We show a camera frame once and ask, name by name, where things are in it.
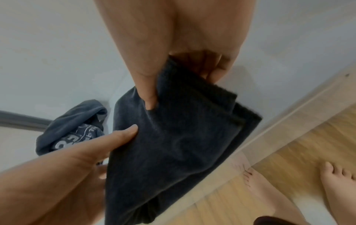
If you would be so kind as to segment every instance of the dark fabric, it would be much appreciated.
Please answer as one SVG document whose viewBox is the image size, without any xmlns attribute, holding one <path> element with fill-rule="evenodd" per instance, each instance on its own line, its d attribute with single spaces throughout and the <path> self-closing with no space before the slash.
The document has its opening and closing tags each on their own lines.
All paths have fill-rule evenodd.
<svg viewBox="0 0 356 225">
<path fill-rule="evenodd" d="M 137 124 L 114 150 L 106 179 L 106 225 L 150 223 L 203 180 L 245 140 L 261 118 L 237 96 L 168 60 L 159 104 L 145 110 L 135 88 L 115 105 L 114 130 Z"/>
<path fill-rule="evenodd" d="M 68 147 L 104 135 L 106 108 L 97 100 L 80 103 L 55 119 L 36 139 L 37 155 Z"/>
<path fill-rule="evenodd" d="M 261 216 L 255 220 L 253 225 L 297 225 L 297 224 L 273 216 Z"/>
</svg>

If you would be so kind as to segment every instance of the leg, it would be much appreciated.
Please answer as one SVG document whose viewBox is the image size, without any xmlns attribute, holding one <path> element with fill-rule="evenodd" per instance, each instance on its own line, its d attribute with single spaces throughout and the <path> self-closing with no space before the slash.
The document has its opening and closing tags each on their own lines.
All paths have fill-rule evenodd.
<svg viewBox="0 0 356 225">
<path fill-rule="evenodd" d="M 320 169 L 327 200 L 339 225 L 356 221 L 356 176 L 339 165 L 325 162 Z"/>
<path fill-rule="evenodd" d="M 274 209 L 274 217 L 297 225 L 308 224 L 299 209 L 270 182 L 268 182 L 264 176 L 252 168 L 245 171 L 243 175 L 247 188 L 257 198 Z"/>
</svg>

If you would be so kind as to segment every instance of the foot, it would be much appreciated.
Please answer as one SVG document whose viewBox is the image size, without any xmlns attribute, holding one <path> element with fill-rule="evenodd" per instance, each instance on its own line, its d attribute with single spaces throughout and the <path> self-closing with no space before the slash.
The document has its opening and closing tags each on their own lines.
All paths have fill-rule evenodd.
<svg viewBox="0 0 356 225">
<path fill-rule="evenodd" d="M 320 168 L 327 200 L 339 225 L 351 225 L 356 221 L 356 176 L 340 165 L 325 162 Z"/>
<path fill-rule="evenodd" d="M 300 210 L 268 180 L 252 168 L 243 173 L 247 188 L 259 200 L 271 207 L 274 217 L 290 221 L 295 224 L 307 224 Z"/>
</svg>

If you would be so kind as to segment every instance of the hand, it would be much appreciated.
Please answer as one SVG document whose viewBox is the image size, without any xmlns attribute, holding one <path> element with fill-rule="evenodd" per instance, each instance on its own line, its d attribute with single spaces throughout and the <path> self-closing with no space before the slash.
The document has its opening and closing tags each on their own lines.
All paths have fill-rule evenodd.
<svg viewBox="0 0 356 225">
<path fill-rule="evenodd" d="M 255 2 L 95 0 L 147 110 L 157 103 L 157 75 L 169 55 L 185 54 L 192 67 L 208 67 L 203 73 L 211 83 L 229 71 L 247 36 Z M 203 64 L 204 55 L 209 60 Z"/>
<path fill-rule="evenodd" d="M 90 225 L 104 216 L 106 165 L 138 127 L 57 150 L 0 173 L 1 224 Z"/>
</svg>

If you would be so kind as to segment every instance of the wooden floor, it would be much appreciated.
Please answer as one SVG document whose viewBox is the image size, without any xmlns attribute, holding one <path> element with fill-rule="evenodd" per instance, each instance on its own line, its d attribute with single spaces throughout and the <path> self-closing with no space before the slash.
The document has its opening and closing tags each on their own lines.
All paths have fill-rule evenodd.
<svg viewBox="0 0 356 225">
<path fill-rule="evenodd" d="M 339 163 L 356 173 L 356 105 L 344 110 L 302 137 L 254 165 L 292 201 L 300 196 L 324 200 L 319 165 Z M 235 177 L 183 211 L 169 225 L 249 225 L 272 211 L 256 200 Z"/>
</svg>

